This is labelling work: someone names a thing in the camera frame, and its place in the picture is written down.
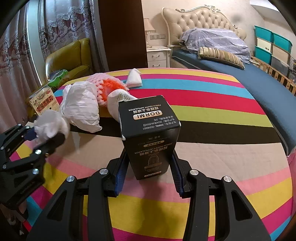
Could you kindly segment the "black cardboard box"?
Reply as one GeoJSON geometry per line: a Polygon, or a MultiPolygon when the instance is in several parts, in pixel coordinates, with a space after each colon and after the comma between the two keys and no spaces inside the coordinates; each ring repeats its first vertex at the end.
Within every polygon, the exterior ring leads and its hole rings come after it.
{"type": "Polygon", "coordinates": [[[162,95],[119,102],[121,138],[137,180],[167,172],[181,123],[162,95]]]}

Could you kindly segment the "white pink foam fruit net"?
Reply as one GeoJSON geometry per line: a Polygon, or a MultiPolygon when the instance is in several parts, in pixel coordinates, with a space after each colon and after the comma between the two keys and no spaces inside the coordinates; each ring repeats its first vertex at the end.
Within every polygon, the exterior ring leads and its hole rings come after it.
{"type": "Polygon", "coordinates": [[[123,89],[128,91],[128,87],[125,83],[116,77],[108,75],[106,73],[95,73],[90,75],[86,81],[94,84],[97,89],[97,102],[99,106],[107,106],[108,95],[117,89],[123,89]]]}

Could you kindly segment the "teal storage bin lower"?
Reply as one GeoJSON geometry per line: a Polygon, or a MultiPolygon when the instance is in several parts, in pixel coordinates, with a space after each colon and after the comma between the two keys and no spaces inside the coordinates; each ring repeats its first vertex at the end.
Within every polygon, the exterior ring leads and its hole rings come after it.
{"type": "Polygon", "coordinates": [[[272,54],[258,46],[255,46],[255,57],[267,63],[268,65],[271,64],[272,54]]]}

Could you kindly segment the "green plastic package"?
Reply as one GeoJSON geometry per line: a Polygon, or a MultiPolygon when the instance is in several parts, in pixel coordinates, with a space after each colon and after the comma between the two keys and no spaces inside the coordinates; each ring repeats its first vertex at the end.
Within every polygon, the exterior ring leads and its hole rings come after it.
{"type": "Polygon", "coordinates": [[[68,74],[66,69],[57,70],[50,74],[48,86],[51,88],[58,88],[61,80],[68,74]]]}

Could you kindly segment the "white bedside table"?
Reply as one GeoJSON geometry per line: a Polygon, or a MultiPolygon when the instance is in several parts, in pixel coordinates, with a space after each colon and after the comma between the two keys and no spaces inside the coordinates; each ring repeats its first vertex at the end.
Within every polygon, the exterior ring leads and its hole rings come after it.
{"type": "Polygon", "coordinates": [[[147,48],[148,68],[170,68],[171,48],[151,46],[147,48]]]}

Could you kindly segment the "grey clear storage bin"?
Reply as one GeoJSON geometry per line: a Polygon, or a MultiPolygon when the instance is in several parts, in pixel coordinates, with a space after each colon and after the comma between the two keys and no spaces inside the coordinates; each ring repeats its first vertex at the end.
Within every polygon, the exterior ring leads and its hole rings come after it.
{"type": "Polygon", "coordinates": [[[271,57],[271,66],[278,72],[282,73],[284,76],[288,75],[289,66],[275,56],[271,57]]]}

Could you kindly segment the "white tissue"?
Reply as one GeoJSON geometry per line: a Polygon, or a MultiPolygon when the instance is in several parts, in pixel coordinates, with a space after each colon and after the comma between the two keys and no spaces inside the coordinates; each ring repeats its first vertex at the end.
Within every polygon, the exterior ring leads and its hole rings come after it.
{"type": "Polygon", "coordinates": [[[69,136],[70,124],[61,113],[48,109],[34,121],[34,131],[36,133],[36,144],[42,144],[54,137],[57,133],[62,133],[65,138],[69,136]]]}

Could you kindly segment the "bedside table lamp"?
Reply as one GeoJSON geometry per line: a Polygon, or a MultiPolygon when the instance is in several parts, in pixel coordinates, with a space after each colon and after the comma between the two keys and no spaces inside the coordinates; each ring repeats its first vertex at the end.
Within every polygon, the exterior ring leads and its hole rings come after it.
{"type": "Polygon", "coordinates": [[[146,47],[150,48],[151,46],[149,45],[148,36],[149,36],[149,33],[153,33],[156,30],[151,25],[151,22],[150,22],[149,18],[144,18],[144,31],[145,31],[146,47]]]}

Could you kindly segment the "dark wooden wardrobe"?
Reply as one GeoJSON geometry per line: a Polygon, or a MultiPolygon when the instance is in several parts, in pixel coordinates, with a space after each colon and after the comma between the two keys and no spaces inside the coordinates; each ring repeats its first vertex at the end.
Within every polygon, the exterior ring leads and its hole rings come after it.
{"type": "Polygon", "coordinates": [[[109,71],[147,68],[141,0],[98,1],[109,71]]]}

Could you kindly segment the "striped brown pillow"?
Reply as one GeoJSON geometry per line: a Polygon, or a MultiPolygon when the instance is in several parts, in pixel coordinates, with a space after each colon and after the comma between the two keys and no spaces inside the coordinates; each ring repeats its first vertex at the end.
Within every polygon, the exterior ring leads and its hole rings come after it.
{"type": "Polygon", "coordinates": [[[198,58],[223,63],[239,69],[245,69],[244,64],[236,55],[216,48],[200,47],[198,49],[198,58]]]}

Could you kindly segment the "orange foam fruit net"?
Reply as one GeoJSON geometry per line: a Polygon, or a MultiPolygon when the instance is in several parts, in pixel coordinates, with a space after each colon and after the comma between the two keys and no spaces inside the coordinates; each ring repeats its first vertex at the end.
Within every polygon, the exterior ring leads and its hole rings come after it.
{"type": "Polygon", "coordinates": [[[113,92],[114,90],[117,90],[117,89],[124,89],[126,91],[129,90],[123,82],[113,80],[113,79],[103,80],[103,82],[102,82],[102,84],[100,84],[100,86],[101,86],[100,90],[102,91],[100,96],[103,101],[107,101],[108,95],[111,92],[113,92]]]}

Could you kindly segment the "white plastic bag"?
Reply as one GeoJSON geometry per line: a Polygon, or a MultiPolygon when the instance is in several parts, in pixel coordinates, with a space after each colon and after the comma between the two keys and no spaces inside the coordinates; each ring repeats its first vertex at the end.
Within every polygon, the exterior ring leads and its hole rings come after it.
{"type": "Polygon", "coordinates": [[[66,85],[60,113],[70,124],[83,131],[95,133],[102,130],[99,124],[97,89],[93,83],[79,81],[66,85]]]}

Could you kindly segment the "yellow cardboard medicine box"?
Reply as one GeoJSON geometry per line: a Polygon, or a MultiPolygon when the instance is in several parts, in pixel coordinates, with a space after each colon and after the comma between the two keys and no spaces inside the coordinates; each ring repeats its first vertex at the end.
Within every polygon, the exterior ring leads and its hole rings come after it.
{"type": "Polygon", "coordinates": [[[46,110],[59,111],[60,105],[50,87],[43,87],[29,97],[29,104],[37,115],[46,110]]]}

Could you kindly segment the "lavender folded duvet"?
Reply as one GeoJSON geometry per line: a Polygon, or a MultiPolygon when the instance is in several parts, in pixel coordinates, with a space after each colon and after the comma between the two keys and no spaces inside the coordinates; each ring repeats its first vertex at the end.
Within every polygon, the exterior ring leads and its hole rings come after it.
{"type": "Polygon", "coordinates": [[[242,63],[249,64],[250,61],[248,46],[232,30],[189,29],[182,33],[179,44],[191,52],[197,52],[200,47],[209,47],[232,53],[242,63]]]}

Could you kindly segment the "white storage bin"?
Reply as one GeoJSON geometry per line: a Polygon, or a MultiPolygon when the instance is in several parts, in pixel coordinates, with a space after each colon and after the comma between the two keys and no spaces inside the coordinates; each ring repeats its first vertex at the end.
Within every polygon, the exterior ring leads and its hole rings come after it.
{"type": "Polygon", "coordinates": [[[260,48],[264,49],[265,51],[272,53],[272,43],[271,42],[269,42],[265,39],[257,38],[256,45],[257,45],[257,47],[260,47],[260,48]]]}

